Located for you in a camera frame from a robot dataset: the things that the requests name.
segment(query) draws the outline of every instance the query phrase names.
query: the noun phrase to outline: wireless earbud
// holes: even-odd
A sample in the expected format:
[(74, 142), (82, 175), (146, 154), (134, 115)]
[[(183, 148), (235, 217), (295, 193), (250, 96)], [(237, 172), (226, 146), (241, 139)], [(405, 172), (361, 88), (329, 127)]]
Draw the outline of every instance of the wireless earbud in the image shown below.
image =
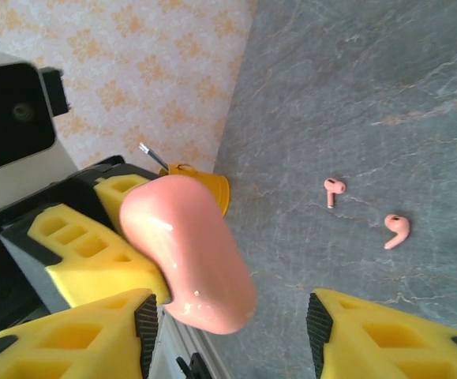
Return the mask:
[(410, 223), (405, 217), (397, 215), (387, 215), (384, 219), (384, 225), (390, 230), (396, 233), (396, 236), (390, 239), (384, 245), (386, 250), (393, 249), (406, 240), (410, 233)]
[(328, 207), (333, 208), (334, 195), (337, 193), (344, 193), (346, 191), (346, 185), (337, 179), (328, 178), (324, 181), (324, 188), (327, 192)]

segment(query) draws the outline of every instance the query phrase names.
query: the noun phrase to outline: marble countertop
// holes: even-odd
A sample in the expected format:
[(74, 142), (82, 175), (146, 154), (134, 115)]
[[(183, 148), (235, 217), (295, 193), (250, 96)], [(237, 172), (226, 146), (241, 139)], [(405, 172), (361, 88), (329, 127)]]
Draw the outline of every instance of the marble countertop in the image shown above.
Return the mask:
[[(457, 0), (260, 0), (215, 171), (258, 290), (213, 336), (234, 377), (314, 377), (318, 287), (457, 328)], [(387, 251), (393, 212), (412, 233)]]

